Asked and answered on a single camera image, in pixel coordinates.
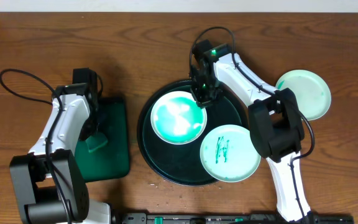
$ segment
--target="plate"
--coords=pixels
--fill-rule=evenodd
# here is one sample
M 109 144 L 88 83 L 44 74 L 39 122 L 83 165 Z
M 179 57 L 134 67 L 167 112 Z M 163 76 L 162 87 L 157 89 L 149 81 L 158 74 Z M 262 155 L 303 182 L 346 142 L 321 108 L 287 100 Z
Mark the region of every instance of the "plate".
M 306 70 L 287 72 L 278 80 L 276 88 L 292 90 L 299 110 L 308 120 L 322 117 L 331 105 L 331 92 L 327 83 L 313 72 Z
M 231 124 L 217 127 L 205 136 L 200 159 L 211 176 L 225 182 L 250 177 L 260 163 L 249 130 Z
M 187 144 L 205 129 L 205 108 L 197 106 L 191 93 L 172 91 L 161 96 L 152 108 L 150 121 L 154 132 L 170 144 Z

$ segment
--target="green mat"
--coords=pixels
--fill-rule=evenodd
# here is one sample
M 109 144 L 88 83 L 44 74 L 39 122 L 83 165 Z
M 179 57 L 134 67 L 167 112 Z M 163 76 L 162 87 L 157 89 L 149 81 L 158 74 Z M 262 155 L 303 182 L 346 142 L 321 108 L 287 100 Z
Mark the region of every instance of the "green mat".
M 104 98 L 99 101 L 104 121 L 99 131 L 108 143 L 90 152 L 85 141 L 78 141 L 75 161 L 85 182 L 124 177 L 129 172 L 129 153 L 125 104 L 122 98 Z

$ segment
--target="green paint mark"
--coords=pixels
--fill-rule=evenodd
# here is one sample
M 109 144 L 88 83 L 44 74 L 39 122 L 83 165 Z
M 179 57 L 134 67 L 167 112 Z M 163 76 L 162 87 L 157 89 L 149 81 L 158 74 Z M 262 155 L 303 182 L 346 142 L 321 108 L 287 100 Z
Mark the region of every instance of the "green paint mark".
M 216 163 L 219 162 L 219 157 L 221 157 L 221 152 L 223 152 L 224 162 L 227 162 L 227 149 L 229 149 L 229 142 L 227 140 L 226 143 L 224 142 L 224 137 L 218 137 L 218 143 L 216 144 Z
M 280 82 L 280 84 L 278 84 L 278 87 L 277 87 L 277 89 L 281 89 L 281 86 L 283 86 L 283 84 L 284 84 L 284 81 L 285 81 L 285 80 L 281 81 L 281 82 Z

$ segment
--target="wood grain surface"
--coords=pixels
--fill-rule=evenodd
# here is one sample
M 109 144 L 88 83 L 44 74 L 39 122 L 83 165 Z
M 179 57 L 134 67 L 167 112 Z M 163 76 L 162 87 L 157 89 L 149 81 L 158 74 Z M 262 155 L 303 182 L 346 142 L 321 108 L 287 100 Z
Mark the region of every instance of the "wood grain surface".
M 104 79 L 104 96 L 126 98 L 131 171 L 121 179 L 88 184 L 91 198 L 121 211 L 250 213 L 275 210 L 276 194 L 265 160 L 249 179 L 204 187 L 163 180 L 140 154 L 140 110 L 156 90 L 186 79 L 188 53 L 205 28 L 226 26 L 243 61 L 275 84 L 285 72 L 320 75 L 333 96 L 328 113 L 312 121 L 316 149 L 302 160 L 305 195 L 318 213 L 350 213 L 358 224 L 358 14 L 133 14 L 0 13 L 0 71 L 19 68 L 51 86 L 69 84 L 73 68 Z M 229 42 L 222 31 L 206 35 Z M 18 74 L 5 78 L 22 94 L 50 99 L 46 88 Z M 19 223 L 9 174 L 12 156 L 26 154 L 50 115 L 49 105 L 22 100 L 0 86 L 0 223 Z M 309 147 L 308 137 L 303 141 Z

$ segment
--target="white wall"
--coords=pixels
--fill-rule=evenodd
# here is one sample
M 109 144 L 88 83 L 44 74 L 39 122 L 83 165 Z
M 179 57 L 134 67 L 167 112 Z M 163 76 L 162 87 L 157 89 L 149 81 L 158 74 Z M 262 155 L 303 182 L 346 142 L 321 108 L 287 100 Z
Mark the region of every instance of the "white wall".
M 0 0 L 0 12 L 358 12 L 358 0 Z

